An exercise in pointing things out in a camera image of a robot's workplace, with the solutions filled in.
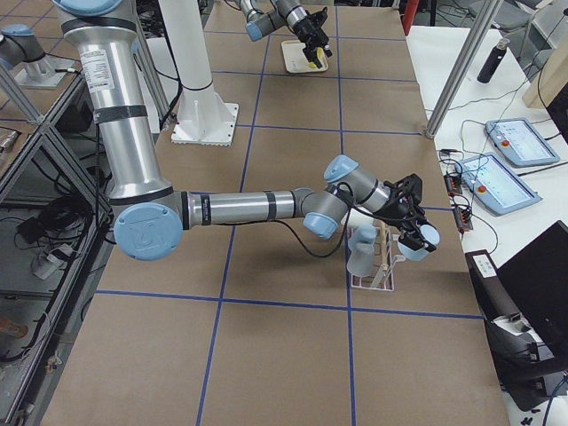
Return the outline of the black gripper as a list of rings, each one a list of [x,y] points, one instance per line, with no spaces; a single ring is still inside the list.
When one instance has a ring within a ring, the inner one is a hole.
[[[292,27],[299,41],[304,43],[303,53],[310,65],[316,64],[316,50],[319,47],[328,58],[333,55],[329,46],[329,37],[322,28],[326,20],[326,12],[309,13]]]
[[[428,224],[421,200],[422,194],[415,188],[390,190],[390,197],[383,206],[383,219],[404,234],[398,237],[399,250],[433,252],[438,247],[436,239],[432,241],[421,235],[420,226]]]

